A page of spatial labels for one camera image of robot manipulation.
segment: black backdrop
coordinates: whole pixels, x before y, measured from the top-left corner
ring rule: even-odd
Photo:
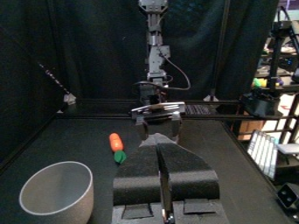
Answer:
[[[83,98],[135,98],[131,87],[146,76],[146,17],[133,0],[54,1],[58,33],[73,92]],[[237,99],[249,91],[278,1],[231,0],[218,97]],[[173,62],[191,79],[191,91],[175,99],[210,93],[225,0],[173,0],[163,40]],[[174,87],[186,81],[169,65]]]
[[[278,0],[231,0],[217,96],[250,90]],[[163,40],[173,62],[191,79],[177,99],[210,93],[225,0],[171,0]],[[5,0],[0,24],[29,52],[53,68],[81,98],[138,98],[133,84],[146,77],[146,18],[135,0]],[[0,160],[62,107],[63,92],[29,54],[0,30]],[[169,65],[173,87],[186,81]]]

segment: black table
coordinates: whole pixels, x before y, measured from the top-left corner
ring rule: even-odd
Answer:
[[[171,134],[170,123],[151,126],[151,133]],[[23,223],[19,193],[27,179],[61,161],[86,164],[95,179],[95,207],[89,223],[111,222],[113,184],[118,172],[109,135],[123,138],[126,153],[141,138],[130,119],[54,119],[31,146],[0,176],[0,223]],[[181,146],[194,151],[219,175],[221,201],[231,224],[293,223],[277,201],[276,189],[246,155],[226,125],[217,121],[185,120]]]

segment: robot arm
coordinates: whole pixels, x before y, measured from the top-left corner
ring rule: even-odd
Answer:
[[[167,75],[163,70],[166,59],[171,57],[170,46],[163,45],[162,20],[169,9],[167,0],[139,0],[139,8],[147,16],[149,55],[147,81],[141,85],[141,95],[145,105],[165,102],[163,88],[167,86]]]

